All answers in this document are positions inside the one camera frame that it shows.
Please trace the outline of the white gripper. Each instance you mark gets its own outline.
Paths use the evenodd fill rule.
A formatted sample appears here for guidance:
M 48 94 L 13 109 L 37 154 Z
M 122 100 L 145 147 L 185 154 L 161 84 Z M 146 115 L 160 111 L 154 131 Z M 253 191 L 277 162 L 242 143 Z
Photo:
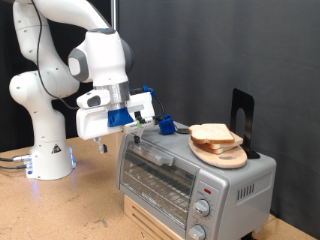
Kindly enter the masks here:
M 111 104 L 80 108 L 76 114 L 77 133 L 80 138 L 93 139 L 101 153 L 108 148 L 101 142 L 104 135 L 115 132 L 134 133 L 134 143 L 141 142 L 142 132 L 155 125 L 152 95 L 150 92 L 131 96 L 126 106 L 108 110 Z

